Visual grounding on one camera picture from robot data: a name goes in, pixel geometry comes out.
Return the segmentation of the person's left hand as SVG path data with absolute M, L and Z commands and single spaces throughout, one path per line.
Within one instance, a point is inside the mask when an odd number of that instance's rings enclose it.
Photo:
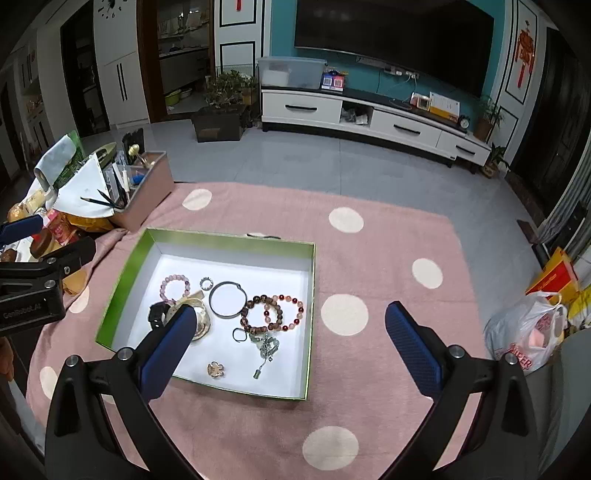
M 6 337 L 0 338 L 0 374 L 7 381 L 14 379 L 14 354 L 11 344 Z

